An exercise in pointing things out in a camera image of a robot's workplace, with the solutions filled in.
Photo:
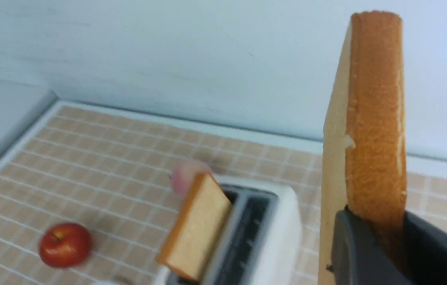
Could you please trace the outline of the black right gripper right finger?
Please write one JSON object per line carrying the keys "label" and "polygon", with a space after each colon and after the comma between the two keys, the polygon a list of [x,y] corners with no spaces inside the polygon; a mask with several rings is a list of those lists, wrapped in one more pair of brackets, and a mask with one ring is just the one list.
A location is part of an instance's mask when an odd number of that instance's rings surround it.
{"label": "black right gripper right finger", "polygon": [[407,212],[404,224],[412,285],[447,285],[447,233]]}

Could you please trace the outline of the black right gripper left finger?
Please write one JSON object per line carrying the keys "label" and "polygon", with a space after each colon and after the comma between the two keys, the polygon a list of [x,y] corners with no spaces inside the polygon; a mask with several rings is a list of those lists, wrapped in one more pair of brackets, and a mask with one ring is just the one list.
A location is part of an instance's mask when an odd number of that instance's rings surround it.
{"label": "black right gripper left finger", "polygon": [[411,285],[368,225],[350,210],[335,215],[331,269],[337,285]]}

